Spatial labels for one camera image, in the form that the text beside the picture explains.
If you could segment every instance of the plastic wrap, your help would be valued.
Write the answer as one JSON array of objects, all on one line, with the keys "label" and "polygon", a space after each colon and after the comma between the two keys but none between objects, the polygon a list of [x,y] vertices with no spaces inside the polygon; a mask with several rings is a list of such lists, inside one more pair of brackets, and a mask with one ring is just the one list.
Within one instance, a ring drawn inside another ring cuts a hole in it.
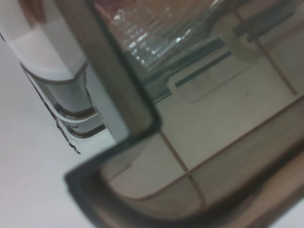
[{"label": "plastic wrap", "polygon": [[151,70],[204,43],[227,0],[96,0],[95,7],[121,45]]}]

